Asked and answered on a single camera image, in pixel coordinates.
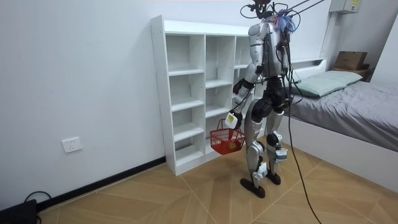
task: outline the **gray bed cover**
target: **gray bed cover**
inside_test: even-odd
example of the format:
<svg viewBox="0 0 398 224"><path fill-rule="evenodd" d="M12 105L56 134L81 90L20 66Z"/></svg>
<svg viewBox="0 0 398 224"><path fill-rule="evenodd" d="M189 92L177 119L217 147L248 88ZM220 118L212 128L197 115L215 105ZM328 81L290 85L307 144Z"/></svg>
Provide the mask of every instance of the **gray bed cover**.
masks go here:
<svg viewBox="0 0 398 224"><path fill-rule="evenodd" d="M398 152L398 86L357 82L291 110L306 123Z"/></svg>

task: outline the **red plastic basket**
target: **red plastic basket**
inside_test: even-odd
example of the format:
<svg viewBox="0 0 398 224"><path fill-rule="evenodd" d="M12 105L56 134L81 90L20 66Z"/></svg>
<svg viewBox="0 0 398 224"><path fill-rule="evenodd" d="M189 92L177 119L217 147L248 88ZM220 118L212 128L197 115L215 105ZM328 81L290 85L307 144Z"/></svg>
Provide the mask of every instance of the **red plastic basket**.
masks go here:
<svg viewBox="0 0 398 224"><path fill-rule="evenodd" d="M240 129L223 128L222 124L219 129L224 120L218 122L217 130L210 131L211 147L221 155L241 150L244 142L244 134Z"/></svg>

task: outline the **pillow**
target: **pillow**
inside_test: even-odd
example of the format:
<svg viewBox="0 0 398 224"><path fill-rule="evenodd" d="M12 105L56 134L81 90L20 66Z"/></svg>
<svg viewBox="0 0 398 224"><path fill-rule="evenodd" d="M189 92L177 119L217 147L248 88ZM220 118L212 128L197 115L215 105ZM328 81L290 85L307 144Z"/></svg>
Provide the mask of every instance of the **pillow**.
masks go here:
<svg viewBox="0 0 398 224"><path fill-rule="evenodd" d="M337 72L337 71L330 71L318 74L319 76L328 77L330 79L345 83L346 85L351 85L356 83L362 79L361 75L358 75L354 72Z"/></svg>
<svg viewBox="0 0 398 224"><path fill-rule="evenodd" d="M362 76L357 73L330 71L305 78L297 84L297 87L306 97L320 98L334 91L342 90L360 79ZM295 94L300 94L294 85L293 91Z"/></svg>
<svg viewBox="0 0 398 224"><path fill-rule="evenodd" d="M301 90L304 96L319 98L329 93L333 93L334 91L342 90L346 88L347 85L334 78L314 75L303 79L297 84L297 87ZM295 85L293 85L293 91L295 94L300 94Z"/></svg>

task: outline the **wall outlet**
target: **wall outlet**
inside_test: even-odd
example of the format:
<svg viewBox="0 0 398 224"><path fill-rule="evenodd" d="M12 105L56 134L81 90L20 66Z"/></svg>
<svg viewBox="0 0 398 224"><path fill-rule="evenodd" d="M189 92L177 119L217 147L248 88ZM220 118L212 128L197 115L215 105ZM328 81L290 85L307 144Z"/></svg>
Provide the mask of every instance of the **wall outlet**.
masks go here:
<svg viewBox="0 0 398 224"><path fill-rule="evenodd" d="M62 145L63 145L63 150L65 150L66 153L82 149L80 144L80 138L63 140Z"/></svg>

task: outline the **white bed frame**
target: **white bed frame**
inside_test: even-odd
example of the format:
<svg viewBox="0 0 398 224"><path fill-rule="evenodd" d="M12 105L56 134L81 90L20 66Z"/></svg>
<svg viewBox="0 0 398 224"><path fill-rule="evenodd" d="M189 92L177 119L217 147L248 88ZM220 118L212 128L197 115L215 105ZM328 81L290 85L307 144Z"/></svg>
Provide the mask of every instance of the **white bed frame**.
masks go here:
<svg viewBox="0 0 398 224"><path fill-rule="evenodd" d="M307 78L325 70L326 59L319 65L296 69L296 73ZM294 147L398 192L398 152L293 118L291 129ZM290 144L287 117L283 118L279 132L284 142Z"/></svg>

